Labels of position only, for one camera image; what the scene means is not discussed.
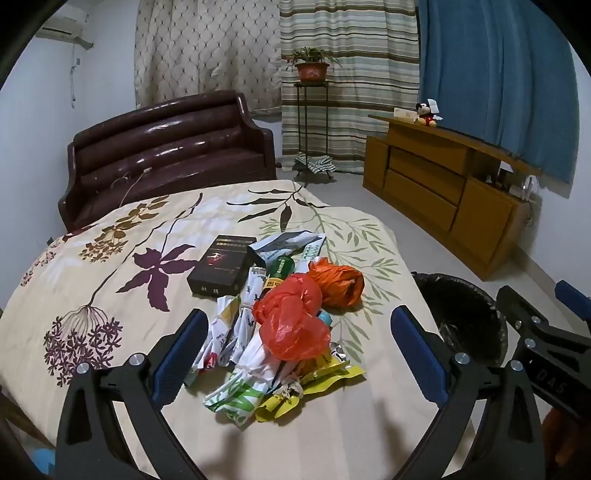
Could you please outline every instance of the crumpled paper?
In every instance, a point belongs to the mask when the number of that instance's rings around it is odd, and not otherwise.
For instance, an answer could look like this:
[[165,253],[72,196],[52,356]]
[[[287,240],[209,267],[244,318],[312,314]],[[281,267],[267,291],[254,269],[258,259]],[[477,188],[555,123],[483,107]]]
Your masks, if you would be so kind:
[[252,307],[261,297],[267,271],[264,268],[251,267],[248,280],[240,294],[240,311],[234,327],[228,336],[226,346],[220,353],[217,364],[227,367],[230,363],[237,363],[255,331],[256,321],[252,315]]
[[217,365],[217,359],[226,344],[228,332],[238,314],[239,306],[240,297],[226,295],[217,299],[217,315],[209,322],[207,338],[185,377],[185,386],[190,386],[202,370]]

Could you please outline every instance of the snack wrapper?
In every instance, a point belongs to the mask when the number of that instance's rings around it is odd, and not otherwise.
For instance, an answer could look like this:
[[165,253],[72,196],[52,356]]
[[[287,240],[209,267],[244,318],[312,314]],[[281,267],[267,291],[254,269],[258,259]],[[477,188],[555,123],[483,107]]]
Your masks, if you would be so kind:
[[301,361],[295,371],[282,380],[282,385],[255,410],[258,421],[278,419],[293,410],[305,395],[322,393],[335,382],[365,373],[357,365],[349,365],[342,347],[331,342],[322,355]]
[[324,241],[326,235],[324,233],[312,233],[308,230],[276,233],[275,235],[264,238],[260,242],[250,244],[250,248],[265,261],[267,269],[269,269],[273,262],[280,256],[290,255],[320,238]]
[[186,387],[195,381],[199,372],[216,366],[239,306],[240,297],[225,296],[217,299],[217,315],[209,322],[207,338],[185,377]]
[[255,333],[236,364],[232,376],[203,400],[211,411],[223,411],[241,426],[254,414],[265,394],[288,377],[297,362],[275,358]]
[[248,280],[240,294],[240,311],[234,327],[228,337],[228,342],[217,359],[217,364],[227,367],[231,362],[238,363],[244,349],[251,341],[255,331],[256,321],[252,315],[252,307],[261,297],[267,271],[264,268],[251,267]]

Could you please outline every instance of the cabinet door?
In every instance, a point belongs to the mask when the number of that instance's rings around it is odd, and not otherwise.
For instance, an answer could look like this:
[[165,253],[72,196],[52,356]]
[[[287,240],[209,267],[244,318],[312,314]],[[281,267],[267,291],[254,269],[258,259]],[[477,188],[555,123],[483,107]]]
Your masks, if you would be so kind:
[[488,263],[503,236],[511,209],[512,203],[505,194],[469,179],[450,236]]
[[365,165],[363,166],[363,180],[382,188],[388,168],[389,146],[377,137],[368,135],[365,143]]

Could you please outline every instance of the screw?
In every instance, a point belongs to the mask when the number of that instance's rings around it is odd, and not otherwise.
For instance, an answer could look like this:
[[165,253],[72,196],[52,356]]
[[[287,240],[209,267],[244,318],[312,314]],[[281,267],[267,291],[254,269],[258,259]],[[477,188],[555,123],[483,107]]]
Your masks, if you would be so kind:
[[80,374],[85,374],[90,369],[90,365],[86,362],[82,362],[80,365],[76,367],[76,371]]
[[464,352],[456,353],[454,358],[456,359],[456,362],[460,365],[467,365],[470,362],[470,357]]
[[511,368],[516,372],[521,372],[523,370],[523,365],[519,360],[511,360]]
[[135,367],[144,363],[145,356],[143,353],[134,353],[129,357],[129,363]]

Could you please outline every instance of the white wall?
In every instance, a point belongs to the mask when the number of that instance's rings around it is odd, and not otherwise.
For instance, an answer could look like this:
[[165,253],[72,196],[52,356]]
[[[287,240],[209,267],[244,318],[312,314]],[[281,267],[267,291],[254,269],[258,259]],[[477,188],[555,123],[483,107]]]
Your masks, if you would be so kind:
[[566,280],[591,296],[591,77],[572,51],[579,90],[579,152],[570,186],[540,179],[535,225],[521,248],[554,281]]
[[85,128],[135,110],[135,22],[139,0],[106,0],[89,11],[84,39],[95,46],[77,70]]
[[65,233],[57,202],[68,181],[66,147],[80,129],[71,55],[71,44],[34,38],[0,90],[1,308],[46,240]]

